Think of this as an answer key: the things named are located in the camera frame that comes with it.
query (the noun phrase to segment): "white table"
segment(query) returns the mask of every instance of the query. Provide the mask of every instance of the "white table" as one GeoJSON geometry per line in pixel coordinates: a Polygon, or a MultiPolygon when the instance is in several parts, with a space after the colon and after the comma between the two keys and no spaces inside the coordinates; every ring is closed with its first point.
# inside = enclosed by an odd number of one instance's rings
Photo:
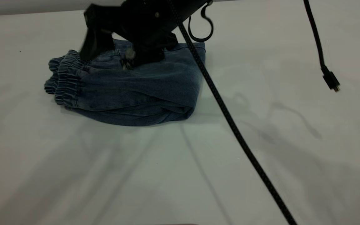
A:
{"type": "MultiPolygon", "coordinates": [[[[206,65],[297,222],[360,224],[360,1],[311,5],[341,92],[302,0],[213,4],[206,65]]],[[[153,127],[56,105],[47,63],[85,32],[81,11],[0,16],[0,225],[286,224],[206,84],[188,120],[153,127]]]]}

